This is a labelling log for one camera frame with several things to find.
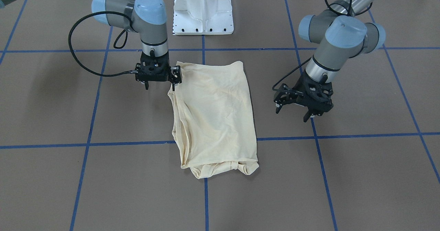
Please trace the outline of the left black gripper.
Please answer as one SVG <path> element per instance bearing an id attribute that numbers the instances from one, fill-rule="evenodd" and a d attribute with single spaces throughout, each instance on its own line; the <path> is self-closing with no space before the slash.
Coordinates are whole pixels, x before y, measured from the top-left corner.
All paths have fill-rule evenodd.
<path id="1" fill-rule="evenodd" d="M 273 88 L 275 91 L 275 113 L 279 114 L 283 106 L 292 103 L 305 106 L 308 110 L 303 117 L 303 122 L 306 123 L 310 118 L 329 112 L 334 105 L 331 100 L 332 83 L 327 83 L 327 80 L 328 76 L 325 74 L 320 81 L 315 81 L 307 74 L 303 74 L 292 88 L 287 84 L 282 84 L 277 89 Z"/>

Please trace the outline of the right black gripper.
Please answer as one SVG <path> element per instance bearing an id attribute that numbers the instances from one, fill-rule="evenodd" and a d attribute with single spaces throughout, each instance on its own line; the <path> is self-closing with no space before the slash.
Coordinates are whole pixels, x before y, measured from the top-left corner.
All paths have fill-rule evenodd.
<path id="1" fill-rule="evenodd" d="M 149 89 L 149 81 L 165 82 L 172 84 L 172 91 L 175 91 L 177 84 L 182 83 L 181 67 L 176 65 L 170 67 L 169 52 L 159 57 L 151 57 L 144 52 L 141 54 L 140 63 L 136 64 L 135 80 L 144 82 L 145 89 Z"/>

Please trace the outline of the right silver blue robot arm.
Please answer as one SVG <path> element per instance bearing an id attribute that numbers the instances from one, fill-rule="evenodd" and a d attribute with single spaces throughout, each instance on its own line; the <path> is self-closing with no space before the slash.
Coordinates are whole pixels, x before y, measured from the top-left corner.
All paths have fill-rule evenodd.
<path id="1" fill-rule="evenodd" d="M 16 0 L 1 0 L 1 7 Z M 123 33 L 135 32 L 140 36 L 142 54 L 134 70 L 118 74 L 102 74 L 83 65 L 77 58 L 72 46 L 72 35 L 76 27 L 88 18 L 94 17 L 102 24 L 121 28 Z M 86 71 L 100 77 L 116 77 L 134 74 L 135 80 L 149 88 L 149 82 L 182 83 L 180 66 L 169 64 L 167 36 L 167 15 L 163 0 L 92 0 L 91 14 L 78 20 L 68 35 L 68 46 L 74 60 Z"/>

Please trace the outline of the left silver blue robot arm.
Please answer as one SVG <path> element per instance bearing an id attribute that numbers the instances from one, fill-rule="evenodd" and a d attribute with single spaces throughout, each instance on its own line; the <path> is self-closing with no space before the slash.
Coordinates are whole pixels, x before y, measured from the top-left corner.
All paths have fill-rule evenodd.
<path id="1" fill-rule="evenodd" d="M 363 23 L 356 17 L 372 7 L 374 0 L 324 0 L 326 9 L 319 15 L 305 16 L 298 35 L 318 44 L 316 52 L 299 65 L 303 73 L 293 87 L 281 80 L 272 86 L 278 114 L 283 106 L 296 104 L 307 108 L 303 121 L 322 116 L 333 108 L 332 81 L 350 58 L 368 54 L 384 45 L 385 29 L 377 23 Z"/>

